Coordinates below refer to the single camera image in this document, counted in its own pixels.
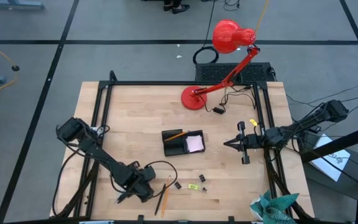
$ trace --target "lamp arm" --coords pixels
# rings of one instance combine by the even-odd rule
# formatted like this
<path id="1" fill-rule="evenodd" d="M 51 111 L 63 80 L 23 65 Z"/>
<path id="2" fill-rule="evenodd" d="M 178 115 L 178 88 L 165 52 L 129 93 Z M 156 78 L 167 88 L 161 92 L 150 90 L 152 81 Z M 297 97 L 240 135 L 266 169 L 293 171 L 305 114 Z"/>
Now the lamp arm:
<path id="1" fill-rule="evenodd" d="M 252 47 L 249 47 L 247 51 L 248 55 L 226 76 L 226 78 L 224 78 L 224 80 L 222 80 L 221 83 L 208 88 L 200 88 L 198 90 L 194 90 L 191 93 L 191 96 L 197 97 L 203 94 L 211 93 L 212 91 L 220 90 L 227 86 L 233 86 L 233 78 L 236 77 L 238 73 L 241 72 L 242 69 L 244 69 L 244 67 L 248 65 L 248 63 L 260 52 L 260 49 L 254 45 Z"/>

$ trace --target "yellow object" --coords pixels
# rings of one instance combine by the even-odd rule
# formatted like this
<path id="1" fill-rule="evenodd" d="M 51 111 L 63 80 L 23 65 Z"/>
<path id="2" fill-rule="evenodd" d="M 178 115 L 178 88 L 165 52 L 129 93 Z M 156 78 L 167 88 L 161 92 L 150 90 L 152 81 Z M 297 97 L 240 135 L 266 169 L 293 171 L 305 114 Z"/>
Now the yellow object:
<path id="1" fill-rule="evenodd" d="M 256 123 L 256 121 L 254 119 L 250 119 L 249 120 L 255 127 L 258 126 L 258 123 Z"/>
<path id="2" fill-rule="evenodd" d="M 6 60 L 8 60 L 8 62 L 9 62 L 12 66 L 16 66 L 16 64 L 15 64 L 8 56 L 6 56 L 6 54 L 4 54 L 2 51 L 0 51 L 0 54 L 1 54 L 4 58 L 6 58 Z M 12 85 L 12 84 L 16 81 L 16 79 L 17 79 L 17 74 L 18 74 L 18 72 L 15 72 L 15 75 L 14 75 L 13 80 L 10 81 L 10 82 L 7 83 L 7 84 L 1 86 L 1 87 L 0 87 L 0 90 L 2 90 L 3 88 L 5 88 L 5 87 L 7 87 L 7 86 Z"/>
<path id="3" fill-rule="evenodd" d="M 267 4 L 268 4 L 268 3 L 269 3 L 269 0 L 266 0 L 266 1 L 265 1 L 265 6 L 264 6 L 264 10 L 262 11 L 262 13 L 261 13 L 261 15 L 260 15 L 260 17 L 259 17 L 258 24 L 256 25 L 256 28 L 255 28 L 255 35 L 258 34 L 260 22 L 262 22 L 262 18 L 264 17 L 265 10 L 266 10 L 266 7 L 267 7 Z"/>
<path id="4" fill-rule="evenodd" d="M 168 201 L 168 193 L 169 193 L 169 182 L 171 181 L 171 175 L 168 177 L 167 180 L 167 188 L 165 189 L 165 195 L 164 195 L 164 204 L 162 205 L 162 209 L 161 209 L 161 218 L 164 217 L 164 213 L 165 213 L 165 207 L 167 206 L 167 201 Z"/>
<path id="5" fill-rule="evenodd" d="M 187 189 L 198 190 L 198 189 L 199 189 L 199 186 L 196 185 L 196 184 L 189 184 L 189 185 L 187 186 Z"/>
<path id="6" fill-rule="evenodd" d="M 164 140 L 164 141 L 169 141 L 169 140 L 175 139 L 175 138 L 180 137 L 180 136 L 182 136 L 182 135 L 184 135 L 184 134 L 186 134 L 186 132 L 182 132 L 182 133 L 179 133 L 179 134 L 174 135 L 174 136 L 172 136 L 172 137 L 169 137 L 169 138 L 167 138 L 167 139 Z"/>

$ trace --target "lamp shade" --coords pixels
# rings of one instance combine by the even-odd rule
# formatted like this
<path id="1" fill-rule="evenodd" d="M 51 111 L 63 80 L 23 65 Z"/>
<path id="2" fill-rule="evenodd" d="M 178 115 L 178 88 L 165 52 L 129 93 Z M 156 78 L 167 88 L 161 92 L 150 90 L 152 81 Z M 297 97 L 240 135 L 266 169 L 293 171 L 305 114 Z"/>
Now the lamp shade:
<path id="1" fill-rule="evenodd" d="M 239 46 L 252 45 L 254 42 L 254 30 L 243 29 L 238 23 L 230 19 L 218 22 L 212 34 L 212 43 L 215 49 L 222 54 L 231 53 Z"/>

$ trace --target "yellow cord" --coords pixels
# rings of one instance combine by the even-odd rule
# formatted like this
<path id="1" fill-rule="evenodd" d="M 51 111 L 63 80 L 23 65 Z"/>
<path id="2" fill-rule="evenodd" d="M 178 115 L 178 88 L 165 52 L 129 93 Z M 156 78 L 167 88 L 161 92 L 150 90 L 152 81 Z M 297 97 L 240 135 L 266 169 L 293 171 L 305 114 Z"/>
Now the yellow cord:
<path id="1" fill-rule="evenodd" d="M 262 13 L 261 13 L 261 15 L 260 15 L 260 17 L 259 17 L 258 24 L 256 25 L 256 28 L 255 28 L 255 35 L 258 34 L 260 22 L 262 22 L 262 18 L 264 17 L 265 10 L 266 10 L 266 7 L 267 7 L 267 4 L 268 4 L 268 3 L 269 3 L 269 0 L 266 0 L 266 1 L 265 1 L 265 6 L 264 6 L 264 10 L 262 11 Z"/>
<path id="2" fill-rule="evenodd" d="M 16 64 L 15 64 L 8 56 L 6 56 L 6 54 L 4 54 L 2 51 L 0 51 L 0 54 L 1 54 L 4 58 L 6 58 L 6 60 L 8 60 L 8 62 L 9 62 L 12 66 L 16 66 Z M 15 75 L 14 75 L 13 80 L 10 81 L 10 82 L 7 83 L 7 84 L 1 86 L 1 87 L 0 87 L 0 90 L 2 90 L 3 88 L 5 88 L 5 87 L 7 87 L 7 86 L 12 85 L 12 84 L 16 81 L 17 75 L 18 75 L 18 72 L 15 72 Z"/>

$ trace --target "person's foot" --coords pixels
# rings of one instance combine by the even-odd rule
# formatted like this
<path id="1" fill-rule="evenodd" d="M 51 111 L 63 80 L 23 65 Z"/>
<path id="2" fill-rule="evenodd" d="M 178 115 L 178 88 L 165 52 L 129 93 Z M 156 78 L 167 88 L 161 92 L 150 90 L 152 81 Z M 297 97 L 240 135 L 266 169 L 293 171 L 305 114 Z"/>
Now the person's foot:
<path id="1" fill-rule="evenodd" d="M 176 8 L 172 8 L 172 13 L 174 14 L 178 14 L 178 13 L 181 13 L 181 12 L 185 12 L 187 11 L 188 9 L 190 8 L 189 5 L 185 5 L 185 4 L 181 4 L 180 6 L 176 7 Z"/>
<path id="2" fill-rule="evenodd" d="M 173 3 L 172 3 L 172 2 L 171 2 L 171 4 L 169 4 L 169 5 L 164 5 L 164 11 L 167 12 L 167 11 L 169 11 L 172 7 L 173 7 Z"/>

